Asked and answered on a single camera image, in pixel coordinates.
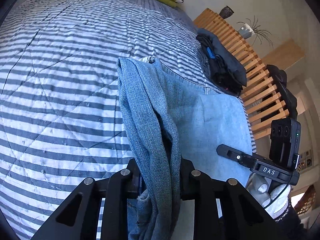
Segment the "dark sleeved right forearm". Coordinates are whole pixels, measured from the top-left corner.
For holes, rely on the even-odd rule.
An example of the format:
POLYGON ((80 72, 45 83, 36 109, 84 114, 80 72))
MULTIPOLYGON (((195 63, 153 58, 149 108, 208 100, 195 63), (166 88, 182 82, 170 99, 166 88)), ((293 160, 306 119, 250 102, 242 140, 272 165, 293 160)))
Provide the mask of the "dark sleeved right forearm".
POLYGON ((290 200, 287 201, 284 208, 275 213, 274 221, 281 228, 287 239, 312 239, 310 238, 308 230, 304 228, 304 225, 301 223, 301 220, 295 209, 292 207, 290 200))

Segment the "white gloved right hand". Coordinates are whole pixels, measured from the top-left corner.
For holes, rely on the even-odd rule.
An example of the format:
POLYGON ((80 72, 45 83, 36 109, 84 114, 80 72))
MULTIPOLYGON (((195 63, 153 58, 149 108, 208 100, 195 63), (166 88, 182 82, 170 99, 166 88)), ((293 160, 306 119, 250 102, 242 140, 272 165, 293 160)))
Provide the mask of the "white gloved right hand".
POLYGON ((246 189, 274 219, 275 213, 284 208, 289 200, 291 186, 280 184, 271 189, 271 180, 253 173, 249 177, 246 189))

